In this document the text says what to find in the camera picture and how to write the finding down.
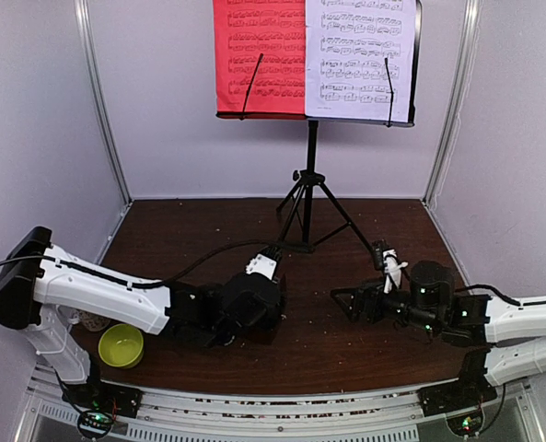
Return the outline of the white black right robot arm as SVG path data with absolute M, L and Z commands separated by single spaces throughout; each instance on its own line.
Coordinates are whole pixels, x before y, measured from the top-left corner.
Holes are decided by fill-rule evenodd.
M 469 372 L 450 386 L 456 405 L 471 405 L 485 391 L 546 372 L 546 296 L 512 298 L 491 285 L 456 287 L 452 271 L 433 261 L 413 267 L 389 255 L 382 275 L 357 287 L 331 291 L 348 320 L 394 320 L 452 346 L 471 348 Z

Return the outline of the white sheet music page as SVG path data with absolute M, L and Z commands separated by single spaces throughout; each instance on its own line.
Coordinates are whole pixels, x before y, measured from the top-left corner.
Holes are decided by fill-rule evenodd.
M 307 1 L 305 19 L 308 118 L 414 125 L 420 2 Z

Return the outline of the red sheet music page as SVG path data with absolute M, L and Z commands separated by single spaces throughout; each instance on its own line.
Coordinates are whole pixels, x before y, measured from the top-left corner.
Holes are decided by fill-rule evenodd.
M 215 0 L 216 111 L 305 114 L 306 11 L 299 0 Z

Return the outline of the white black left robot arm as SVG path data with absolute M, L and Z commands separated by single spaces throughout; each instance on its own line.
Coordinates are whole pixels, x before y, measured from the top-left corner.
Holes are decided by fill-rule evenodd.
M 252 333 L 269 336 L 285 309 L 276 272 L 284 244 L 264 241 L 246 268 L 223 284 L 189 285 L 184 270 L 165 280 L 138 278 L 83 261 L 36 226 L 0 261 L 0 325 L 23 332 L 62 382 L 91 409 L 110 401 L 96 364 L 71 337 L 59 307 L 83 310 L 210 348 Z

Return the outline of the brown wooden metronome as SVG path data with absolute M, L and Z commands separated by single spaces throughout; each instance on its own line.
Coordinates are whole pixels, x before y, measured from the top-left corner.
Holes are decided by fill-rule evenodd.
M 271 281 L 274 286 L 274 294 L 277 302 L 272 309 L 246 333 L 245 338 L 251 342 L 261 345 L 271 345 L 279 332 L 285 317 L 287 304 L 287 286 L 286 277 L 274 277 Z

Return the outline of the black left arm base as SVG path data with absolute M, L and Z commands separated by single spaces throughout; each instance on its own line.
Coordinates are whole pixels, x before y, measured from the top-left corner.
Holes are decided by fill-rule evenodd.
M 100 383 L 60 383 L 62 399 L 78 410 L 94 410 L 111 416 L 135 418 L 138 414 L 143 392 L 140 389 Z

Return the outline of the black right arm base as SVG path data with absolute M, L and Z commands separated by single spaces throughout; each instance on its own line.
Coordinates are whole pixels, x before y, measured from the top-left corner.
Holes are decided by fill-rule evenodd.
M 456 380 L 420 388 L 417 392 L 425 417 L 476 408 L 498 397 L 486 378 L 487 370 L 463 372 Z

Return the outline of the black perforated music stand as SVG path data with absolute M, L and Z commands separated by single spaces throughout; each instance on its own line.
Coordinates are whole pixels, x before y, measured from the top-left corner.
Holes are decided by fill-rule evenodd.
M 304 120 L 308 124 L 308 150 L 307 165 L 304 169 L 294 174 L 294 186 L 277 206 L 276 213 L 284 219 L 282 233 L 287 234 L 292 225 L 299 225 L 304 243 L 310 242 L 310 228 L 312 219 L 313 195 L 315 191 L 329 192 L 325 177 L 315 169 L 316 150 L 318 141 L 318 129 L 322 119 L 310 119 L 304 114 L 219 114 L 221 119 L 283 119 L 283 120 Z

